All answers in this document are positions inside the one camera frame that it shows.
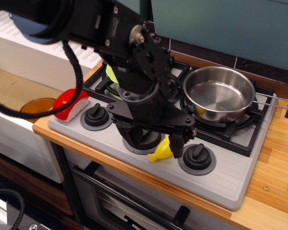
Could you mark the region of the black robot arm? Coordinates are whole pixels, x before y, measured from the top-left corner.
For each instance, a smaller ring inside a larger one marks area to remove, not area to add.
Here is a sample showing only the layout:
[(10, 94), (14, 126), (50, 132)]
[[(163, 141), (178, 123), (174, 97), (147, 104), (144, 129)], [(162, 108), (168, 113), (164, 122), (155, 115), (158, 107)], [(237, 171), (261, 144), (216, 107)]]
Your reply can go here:
[(0, 0), (0, 10), (12, 14), (28, 40), (62, 42), (76, 75), (75, 97), (83, 75), (68, 42), (92, 47), (118, 80), (121, 100), (107, 111), (123, 138), (136, 148), (144, 130), (168, 134), (174, 157), (182, 156), (184, 144), (195, 136), (195, 120), (168, 100), (170, 50), (161, 47), (139, 14), (115, 0)]

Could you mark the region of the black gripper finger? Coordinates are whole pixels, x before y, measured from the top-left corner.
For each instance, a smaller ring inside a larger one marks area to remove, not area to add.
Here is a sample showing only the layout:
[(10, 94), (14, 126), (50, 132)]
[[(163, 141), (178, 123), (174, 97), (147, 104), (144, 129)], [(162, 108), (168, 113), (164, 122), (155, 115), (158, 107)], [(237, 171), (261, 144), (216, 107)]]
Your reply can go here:
[(175, 159), (181, 158), (184, 145), (189, 141), (187, 135), (174, 133), (169, 135), (169, 147)]
[(126, 123), (124, 121), (117, 121), (116, 127), (121, 136), (131, 147), (139, 147), (144, 134), (144, 130), (142, 128), (139, 128), (138, 126), (131, 123)]

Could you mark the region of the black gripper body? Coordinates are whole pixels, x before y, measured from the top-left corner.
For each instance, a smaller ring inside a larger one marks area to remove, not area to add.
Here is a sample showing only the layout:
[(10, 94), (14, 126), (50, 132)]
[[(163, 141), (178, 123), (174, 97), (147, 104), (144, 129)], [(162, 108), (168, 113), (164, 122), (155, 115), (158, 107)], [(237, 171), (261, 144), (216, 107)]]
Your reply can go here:
[(121, 100), (108, 104), (107, 111), (124, 139), (141, 139), (145, 130), (194, 139), (195, 120), (168, 101), (166, 84), (120, 84), (119, 95)]

